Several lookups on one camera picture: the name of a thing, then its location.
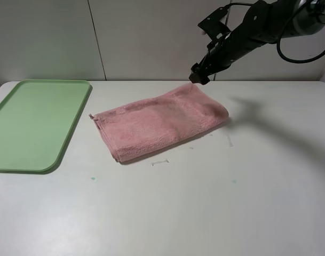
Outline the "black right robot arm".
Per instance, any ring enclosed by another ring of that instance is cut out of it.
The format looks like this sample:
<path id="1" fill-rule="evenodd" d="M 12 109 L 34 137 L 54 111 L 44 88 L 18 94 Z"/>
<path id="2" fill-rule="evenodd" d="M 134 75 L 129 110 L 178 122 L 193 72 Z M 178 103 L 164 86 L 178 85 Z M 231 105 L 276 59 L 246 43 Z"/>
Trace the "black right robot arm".
<path id="1" fill-rule="evenodd" d="M 248 10 L 242 23 L 230 30 L 222 18 L 234 3 L 217 8 L 198 27 L 211 39 L 204 58 L 191 67 L 189 80 L 206 85 L 209 77 L 228 69 L 231 64 L 266 44 L 274 44 L 281 59 L 289 63 L 304 64 L 316 61 L 325 55 L 295 60 L 281 51 L 283 38 L 314 35 L 325 26 L 325 1 L 257 1 L 246 4 Z"/>

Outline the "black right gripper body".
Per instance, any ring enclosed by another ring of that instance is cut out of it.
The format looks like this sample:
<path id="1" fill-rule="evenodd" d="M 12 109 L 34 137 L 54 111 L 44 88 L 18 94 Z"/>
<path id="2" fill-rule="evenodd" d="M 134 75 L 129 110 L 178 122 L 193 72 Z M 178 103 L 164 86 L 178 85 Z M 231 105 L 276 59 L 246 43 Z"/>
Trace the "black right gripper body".
<path id="1" fill-rule="evenodd" d="M 194 67 L 198 77 L 208 77 L 227 69 L 248 53 L 248 40 L 237 29 L 215 46 L 200 63 Z"/>

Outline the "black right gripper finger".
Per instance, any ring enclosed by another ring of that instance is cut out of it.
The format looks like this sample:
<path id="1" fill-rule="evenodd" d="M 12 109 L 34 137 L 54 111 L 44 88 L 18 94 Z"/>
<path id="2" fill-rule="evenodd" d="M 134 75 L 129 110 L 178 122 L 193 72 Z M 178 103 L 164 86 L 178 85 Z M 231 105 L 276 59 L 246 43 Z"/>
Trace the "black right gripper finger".
<path id="1" fill-rule="evenodd" d="M 201 84 L 206 85 L 210 82 L 210 78 L 208 76 L 202 76 L 201 77 Z"/>
<path id="2" fill-rule="evenodd" d="M 193 84 L 205 84 L 205 74 L 201 70 L 192 70 L 189 76 L 189 80 Z"/>

